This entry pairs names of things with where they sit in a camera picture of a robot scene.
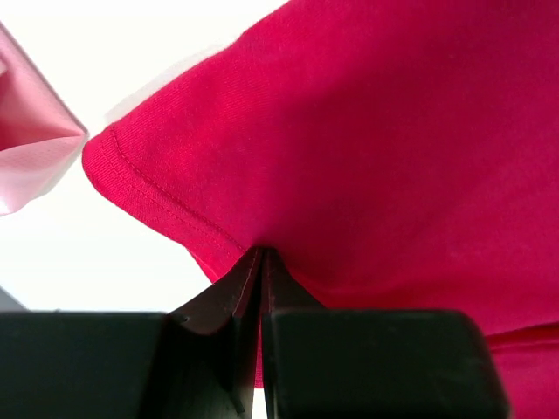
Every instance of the clip jaw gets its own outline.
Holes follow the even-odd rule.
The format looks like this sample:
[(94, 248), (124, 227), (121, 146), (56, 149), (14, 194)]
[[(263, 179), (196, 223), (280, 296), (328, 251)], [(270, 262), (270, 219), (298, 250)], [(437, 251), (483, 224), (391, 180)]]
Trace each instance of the clip jaw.
[(250, 419), (260, 316), (269, 419), (510, 413), (463, 314), (328, 310), (251, 249), (169, 314), (2, 313), (0, 417)]

